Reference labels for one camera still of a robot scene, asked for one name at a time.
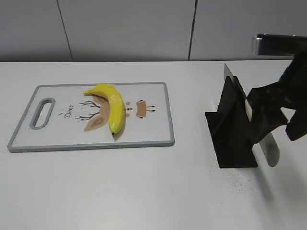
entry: white table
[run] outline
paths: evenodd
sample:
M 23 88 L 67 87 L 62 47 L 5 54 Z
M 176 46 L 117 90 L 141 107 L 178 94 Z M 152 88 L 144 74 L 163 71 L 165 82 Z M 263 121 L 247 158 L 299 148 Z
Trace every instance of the white table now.
M 228 61 L 246 93 L 277 81 L 289 60 Z M 273 135 L 270 168 L 219 169 L 204 112 L 215 111 L 222 61 L 0 63 L 1 230 L 289 230 L 307 227 L 307 137 Z M 172 147 L 9 153 L 39 84 L 164 81 Z

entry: deer face drawing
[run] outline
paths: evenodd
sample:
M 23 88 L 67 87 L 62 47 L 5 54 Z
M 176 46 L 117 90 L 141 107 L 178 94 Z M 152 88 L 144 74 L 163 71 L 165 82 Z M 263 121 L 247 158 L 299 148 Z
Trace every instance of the deer face drawing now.
M 85 132 L 98 129 L 104 126 L 110 116 L 110 105 L 106 99 L 93 95 L 94 101 L 86 101 L 80 103 L 82 106 L 89 105 L 90 107 L 97 107 L 99 111 L 94 114 L 89 114 L 88 116 L 78 116 L 76 119 L 81 121 L 89 121 L 84 129 Z M 155 110 L 148 110 L 148 108 L 155 108 L 155 106 L 146 106 L 146 101 L 140 100 L 136 103 L 137 113 L 136 116 L 143 119 L 146 117 L 147 112 L 154 112 Z M 132 111 L 133 108 L 126 108 L 126 117 L 130 117 L 130 114 L 127 111 Z
M 138 111 L 136 112 L 136 116 L 143 119 L 144 117 L 146 117 L 147 111 L 149 112 L 154 112 L 155 110 L 148 110 L 147 108 L 155 108 L 155 106 L 151 105 L 151 106 L 146 106 L 146 101 L 140 100 L 136 103 L 137 109 Z

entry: deer text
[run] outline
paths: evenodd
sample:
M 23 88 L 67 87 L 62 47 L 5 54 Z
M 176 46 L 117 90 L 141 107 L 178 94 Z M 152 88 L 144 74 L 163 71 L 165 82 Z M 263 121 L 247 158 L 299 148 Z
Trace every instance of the deer text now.
M 69 118 L 72 112 L 72 105 L 69 106 L 67 113 L 64 115 L 65 118 Z

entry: black stand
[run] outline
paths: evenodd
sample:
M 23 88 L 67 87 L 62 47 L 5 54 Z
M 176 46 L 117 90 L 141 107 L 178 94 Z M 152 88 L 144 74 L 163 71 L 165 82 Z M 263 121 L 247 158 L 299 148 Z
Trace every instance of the black stand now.
M 220 168 L 257 167 L 250 141 L 246 96 L 236 77 L 227 77 L 217 112 L 206 113 Z

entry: banana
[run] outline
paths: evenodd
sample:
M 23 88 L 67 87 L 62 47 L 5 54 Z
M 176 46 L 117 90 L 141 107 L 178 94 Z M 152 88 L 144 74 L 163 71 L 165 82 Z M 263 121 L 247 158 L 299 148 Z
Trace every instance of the banana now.
M 84 91 L 84 95 L 96 95 L 108 100 L 110 104 L 109 126 L 112 135 L 117 134 L 124 125 L 125 104 L 120 93 L 111 85 L 98 84 L 92 90 Z

